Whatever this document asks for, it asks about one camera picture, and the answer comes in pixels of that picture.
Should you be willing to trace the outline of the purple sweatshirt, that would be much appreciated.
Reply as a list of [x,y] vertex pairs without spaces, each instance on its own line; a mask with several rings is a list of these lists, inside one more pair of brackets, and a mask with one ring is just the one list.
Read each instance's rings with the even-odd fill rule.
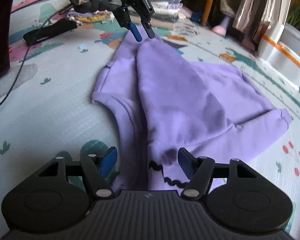
[[127,34],[100,71],[92,101],[107,107],[119,130],[120,190],[175,190],[188,178],[178,151],[218,163],[248,162],[292,122],[236,67],[190,62],[160,37]]

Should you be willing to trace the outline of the patterned foam play mat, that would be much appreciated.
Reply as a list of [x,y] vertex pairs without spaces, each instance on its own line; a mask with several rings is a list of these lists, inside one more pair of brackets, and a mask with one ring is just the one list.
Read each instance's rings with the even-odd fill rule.
[[[68,0],[45,0],[14,11],[10,19],[10,72],[0,79],[0,238],[7,233],[1,214],[5,194],[65,151],[117,146],[114,120],[91,101],[99,70],[125,36],[115,21],[95,23],[27,48],[23,35],[54,23]],[[294,213],[288,232],[300,239],[300,90],[260,64],[231,38],[190,22],[174,31],[157,29],[189,61],[239,68],[277,107],[292,116],[288,132],[250,165],[288,194]]]

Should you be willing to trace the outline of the beige curtain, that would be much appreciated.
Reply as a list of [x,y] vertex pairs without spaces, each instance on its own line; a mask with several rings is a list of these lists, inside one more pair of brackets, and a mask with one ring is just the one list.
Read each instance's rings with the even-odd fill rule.
[[291,0],[241,0],[233,27],[260,42],[273,23],[285,24]]

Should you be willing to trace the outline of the white box orange band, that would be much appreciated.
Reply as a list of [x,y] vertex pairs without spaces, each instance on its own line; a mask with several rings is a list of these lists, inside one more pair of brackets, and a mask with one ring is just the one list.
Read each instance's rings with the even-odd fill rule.
[[300,88],[300,56],[280,42],[285,24],[274,22],[262,35],[257,57],[294,89]]

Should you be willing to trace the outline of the white tub container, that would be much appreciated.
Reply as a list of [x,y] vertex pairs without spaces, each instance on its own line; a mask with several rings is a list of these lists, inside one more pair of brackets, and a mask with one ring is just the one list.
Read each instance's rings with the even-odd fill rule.
[[286,23],[282,32],[280,42],[287,45],[300,56],[300,31],[294,26]]

